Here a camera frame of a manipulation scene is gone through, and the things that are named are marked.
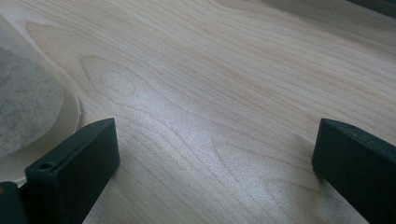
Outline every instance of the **wood grain pattern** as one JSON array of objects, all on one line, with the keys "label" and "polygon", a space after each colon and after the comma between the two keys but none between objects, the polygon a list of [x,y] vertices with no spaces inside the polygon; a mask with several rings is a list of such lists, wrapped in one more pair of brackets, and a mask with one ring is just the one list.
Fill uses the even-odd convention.
[{"label": "wood grain pattern", "polygon": [[310,160],[320,118],[396,143],[396,21],[342,0],[0,1],[121,167],[85,223],[364,223]]}]

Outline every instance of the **transparent container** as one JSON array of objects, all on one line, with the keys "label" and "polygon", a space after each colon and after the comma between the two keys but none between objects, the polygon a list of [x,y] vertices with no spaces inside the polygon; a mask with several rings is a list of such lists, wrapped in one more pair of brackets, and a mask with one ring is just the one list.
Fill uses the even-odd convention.
[{"label": "transparent container", "polygon": [[74,133],[81,121],[70,82],[0,15],[0,182]]}]

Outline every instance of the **black object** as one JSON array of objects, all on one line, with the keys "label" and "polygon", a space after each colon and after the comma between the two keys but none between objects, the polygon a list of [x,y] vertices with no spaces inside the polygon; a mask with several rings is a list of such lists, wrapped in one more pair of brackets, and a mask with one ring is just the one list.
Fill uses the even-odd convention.
[{"label": "black object", "polygon": [[362,7],[396,18],[396,0],[347,0]]},{"label": "black object", "polygon": [[20,189],[0,183],[0,223],[82,223],[119,165],[114,119],[89,124],[27,167]]},{"label": "black object", "polygon": [[322,119],[314,171],[370,223],[396,215],[396,147],[352,125]]}]

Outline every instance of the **screw hole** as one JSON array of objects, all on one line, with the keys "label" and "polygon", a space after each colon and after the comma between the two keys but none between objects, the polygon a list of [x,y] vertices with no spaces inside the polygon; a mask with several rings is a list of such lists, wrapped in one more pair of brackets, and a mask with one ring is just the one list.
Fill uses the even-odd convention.
[{"label": "screw hole", "polygon": [[40,169],[42,169],[42,170],[47,170],[47,169],[49,169],[52,165],[53,165],[52,162],[46,162],[46,163],[43,163],[43,164],[40,165]]}]

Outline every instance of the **light wood surface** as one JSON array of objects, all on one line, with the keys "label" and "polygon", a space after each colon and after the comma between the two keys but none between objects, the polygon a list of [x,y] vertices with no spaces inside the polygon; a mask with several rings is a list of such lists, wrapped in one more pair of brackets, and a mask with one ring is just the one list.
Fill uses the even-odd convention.
[{"label": "light wood surface", "polygon": [[396,143],[396,20],[342,0],[0,0],[121,166],[85,223],[365,223],[310,160],[320,118]]}]

